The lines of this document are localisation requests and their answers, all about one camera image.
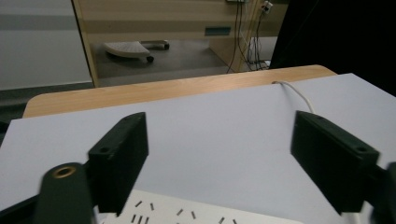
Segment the white cable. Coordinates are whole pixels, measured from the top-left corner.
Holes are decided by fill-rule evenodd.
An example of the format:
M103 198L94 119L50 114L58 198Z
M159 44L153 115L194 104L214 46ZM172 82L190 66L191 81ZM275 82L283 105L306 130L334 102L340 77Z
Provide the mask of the white cable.
M291 84L290 84L289 82L287 82L287 81L274 81L274 82L273 82L273 84L276 84L276 83L282 84L282 85L286 85L286 86L289 86L290 88L292 88L295 92L297 92L297 94L299 94L299 95L304 99L304 101L305 101L306 104L308 105L309 110L311 111L311 113L315 114L314 107L312 106L312 104L311 104L311 102L309 101L309 99L306 98L299 90L297 90L297 88L295 88L293 85L291 85Z
M355 224L361 224L361 215L359 213L353 213L353 221Z

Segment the black cable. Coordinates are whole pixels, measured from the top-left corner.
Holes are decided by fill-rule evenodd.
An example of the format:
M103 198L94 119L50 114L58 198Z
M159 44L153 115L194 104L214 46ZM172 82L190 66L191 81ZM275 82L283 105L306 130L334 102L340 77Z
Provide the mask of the black cable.
M251 61L251 39L248 42L248 46L247 46L247 61L252 64Z
M259 29L260 29L260 25L262 24L262 16L264 15L264 11L262 11L262 13L260 14L259 17L259 23L257 24L257 29L256 29L256 41L259 42ZM260 50L256 49L256 63L259 65L260 69L262 70L262 63L260 60Z
M257 58L257 52L259 51L258 48L258 42L259 39L257 36L254 36L254 65L256 65L256 70L259 71L259 66L258 66L258 58Z
M244 59L244 62L245 62L245 64L247 65L247 68L250 70L250 71L252 71L252 69L250 68L250 64L248 64L248 60L247 60L247 58L245 57L245 54L244 54L244 52L242 51L242 48L241 48L241 43L240 43L240 35L241 35L241 27L242 27L242 16L243 16L243 2L239 2L238 1L238 5L240 4L240 6L238 6L238 13L240 14L240 17L239 17L239 26L238 26L238 37L237 37L237 41L238 41L238 48L239 48L239 52L241 53L241 56L242 56L242 58Z
M236 32L237 32L237 24L238 24L238 15L239 15L239 1L236 4L236 16L235 16L235 22L233 25L233 58L231 59L230 64L228 65L228 70L227 73L228 74L231 70L231 66L233 66L233 60L235 59L235 53L236 53Z

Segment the wooden table edge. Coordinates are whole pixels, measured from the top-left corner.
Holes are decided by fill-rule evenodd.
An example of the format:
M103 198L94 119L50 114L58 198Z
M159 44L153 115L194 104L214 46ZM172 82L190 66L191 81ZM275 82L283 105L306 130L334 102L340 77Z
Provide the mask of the wooden table edge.
M214 91L236 90L267 85L276 80L298 81L335 75L337 74L332 70L322 65L314 64L257 72L191 77L80 91L44 93L33 97L28 102L23 117L32 118Z

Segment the dark background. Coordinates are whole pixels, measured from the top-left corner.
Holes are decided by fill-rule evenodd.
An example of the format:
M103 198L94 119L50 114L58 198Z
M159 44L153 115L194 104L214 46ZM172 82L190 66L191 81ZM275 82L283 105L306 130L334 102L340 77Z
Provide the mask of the dark background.
M270 69L320 64L396 96L395 1L290 0Z

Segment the screw hole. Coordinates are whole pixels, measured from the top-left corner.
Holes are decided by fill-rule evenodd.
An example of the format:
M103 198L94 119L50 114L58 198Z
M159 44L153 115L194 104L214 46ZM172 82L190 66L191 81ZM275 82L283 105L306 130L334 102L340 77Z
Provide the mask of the screw hole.
M53 172L53 177L59 179L59 178L64 178L67 176L72 175L76 171L76 167L73 166L65 166L57 169L55 172Z

